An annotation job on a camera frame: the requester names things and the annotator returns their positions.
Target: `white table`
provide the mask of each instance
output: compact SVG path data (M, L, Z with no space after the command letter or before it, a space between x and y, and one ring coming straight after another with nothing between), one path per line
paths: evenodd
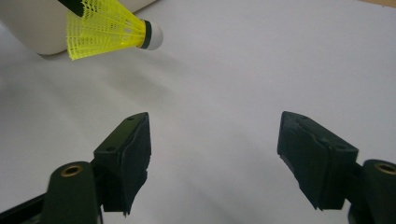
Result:
M0 211L47 189L126 117L150 114L148 182L105 223L346 224L276 154L281 112L396 162L396 9L352 0L159 1L163 45L71 62L0 26Z

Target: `white surface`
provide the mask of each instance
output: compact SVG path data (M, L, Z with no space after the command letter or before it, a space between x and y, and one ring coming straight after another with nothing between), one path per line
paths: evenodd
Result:
M315 211L276 155L280 115L307 115L396 162L396 9L346 0L159 1L154 51L42 58L0 28L0 210L127 116L150 113L148 182L105 223L347 224Z

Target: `yellow shuttlecock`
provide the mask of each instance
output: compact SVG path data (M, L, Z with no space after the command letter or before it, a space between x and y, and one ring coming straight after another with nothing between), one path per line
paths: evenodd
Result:
M163 31L143 21L117 0L82 0L83 14L67 13L67 51L72 60L117 49L157 49Z

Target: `threaded hole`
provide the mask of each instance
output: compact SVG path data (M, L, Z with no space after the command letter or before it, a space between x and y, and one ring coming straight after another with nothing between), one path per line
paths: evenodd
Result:
M389 165L386 163L378 163L375 165L376 169L379 171L389 174L389 175L396 175L396 167L393 165Z
M69 177L73 175L77 175L82 171L82 166L80 165L71 165L69 167L66 167L62 170L61 176L63 177Z

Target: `black mount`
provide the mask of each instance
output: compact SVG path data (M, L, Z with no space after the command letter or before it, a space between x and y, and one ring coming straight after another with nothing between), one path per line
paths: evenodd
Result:
M97 224L105 212L130 214L147 180L151 155L149 114L125 119L93 152L92 162L59 167L47 193L0 214L2 224Z
M395 224L396 165L368 160L360 166L358 152L312 119L283 112L277 153L309 202L340 210L348 199L350 224Z

